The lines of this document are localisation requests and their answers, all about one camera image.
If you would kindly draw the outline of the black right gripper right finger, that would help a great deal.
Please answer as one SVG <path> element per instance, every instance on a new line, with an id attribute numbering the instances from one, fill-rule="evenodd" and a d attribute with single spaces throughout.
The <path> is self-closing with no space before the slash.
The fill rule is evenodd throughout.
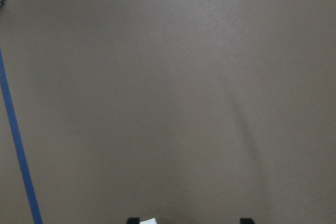
<path id="1" fill-rule="evenodd" d="M 255 224 L 252 218 L 240 218 L 239 223 L 240 224 Z"/>

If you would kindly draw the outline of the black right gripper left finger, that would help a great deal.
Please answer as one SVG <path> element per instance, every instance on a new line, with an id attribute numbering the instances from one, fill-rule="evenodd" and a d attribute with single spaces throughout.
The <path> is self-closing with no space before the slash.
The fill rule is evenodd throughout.
<path id="1" fill-rule="evenodd" d="M 127 224 L 140 224 L 140 218 L 139 217 L 128 218 Z"/>

